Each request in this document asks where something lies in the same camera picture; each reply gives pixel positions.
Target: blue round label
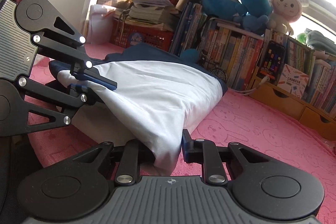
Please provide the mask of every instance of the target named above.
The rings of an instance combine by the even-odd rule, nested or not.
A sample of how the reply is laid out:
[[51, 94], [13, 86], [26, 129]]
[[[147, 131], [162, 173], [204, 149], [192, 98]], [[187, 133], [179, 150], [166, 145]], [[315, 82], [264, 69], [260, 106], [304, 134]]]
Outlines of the blue round label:
[[143, 35], [140, 33], [131, 33], [128, 36], [128, 42], [130, 43], [131, 46], [136, 45], [140, 42], [144, 42]]

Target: robotic arm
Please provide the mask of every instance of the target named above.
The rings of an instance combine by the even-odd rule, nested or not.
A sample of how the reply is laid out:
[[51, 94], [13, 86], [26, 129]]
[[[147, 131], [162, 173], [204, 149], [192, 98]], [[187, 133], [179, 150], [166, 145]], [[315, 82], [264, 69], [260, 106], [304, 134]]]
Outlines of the robotic arm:
[[[47, 0], [0, 0], [0, 137], [67, 126], [83, 104], [96, 101], [84, 86], [62, 93], [31, 80], [37, 53], [71, 64], [78, 80], [117, 88], [92, 67], [84, 43]], [[28, 103], [26, 95], [62, 111]], [[29, 112], [49, 122], [29, 126]], [[24, 224], [319, 223], [324, 190], [312, 175], [238, 142], [192, 140], [187, 130], [181, 147], [186, 163], [201, 164], [202, 176], [140, 177], [140, 165], [155, 157], [138, 140], [120, 147], [103, 142], [39, 170], [17, 189], [29, 216]]]

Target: bed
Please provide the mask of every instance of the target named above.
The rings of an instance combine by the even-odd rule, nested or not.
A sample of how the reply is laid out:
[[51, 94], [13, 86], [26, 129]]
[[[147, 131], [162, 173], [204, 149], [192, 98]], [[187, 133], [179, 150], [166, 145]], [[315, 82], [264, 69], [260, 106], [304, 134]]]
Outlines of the bed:
[[[92, 58], [103, 59], [108, 53], [122, 52], [113, 44], [86, 45]], [[48, 59], [33, 67], [31, 78], [46, 84], [54, 80]], [[33, 98], [35, 104], [54, 108]], [[40, 123], [41, 117], [30, 115], [29, 123]], [[284, 161], [316, 176], [323, 184], [325, 199], [318, 214], [322, 223], [336, 223], [336, 157], [320, 136], [296, 120], [249, 97], [226, 92], [214, 109], [192, 132], [192, 138], [204, 138], [226, 146], [238, 141], [262, 153]], [[31, 145], [46, 167], [85, 150], [96, 143], [74, 126], [29, 134]], [[172, 175], [200, 175], [198, 164], [186, 164], [181, 155]]]

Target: pink rabbit plush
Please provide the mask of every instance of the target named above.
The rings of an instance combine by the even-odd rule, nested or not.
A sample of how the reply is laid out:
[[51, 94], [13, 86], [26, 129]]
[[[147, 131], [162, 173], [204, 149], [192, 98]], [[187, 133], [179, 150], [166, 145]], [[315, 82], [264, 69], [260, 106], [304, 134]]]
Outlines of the pink rabbit plush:
[[269, 16], [268, 29], [286, 34], [294, 34], [290, 23], [297, 21], [302, 15], [302, 7], [308, 6], [307, 0], [271, 0], [273, 12]]

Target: white box with pencil pattern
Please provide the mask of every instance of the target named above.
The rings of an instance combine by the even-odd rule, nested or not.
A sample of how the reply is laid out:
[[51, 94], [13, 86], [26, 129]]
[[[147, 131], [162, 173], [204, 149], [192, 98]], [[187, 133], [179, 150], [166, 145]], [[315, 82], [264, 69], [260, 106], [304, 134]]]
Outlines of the white box with pencil pattern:
[[301, 98], [307, 86], [308, 79], [309, 75], [285, 64], [280, 75], [278, 87]]

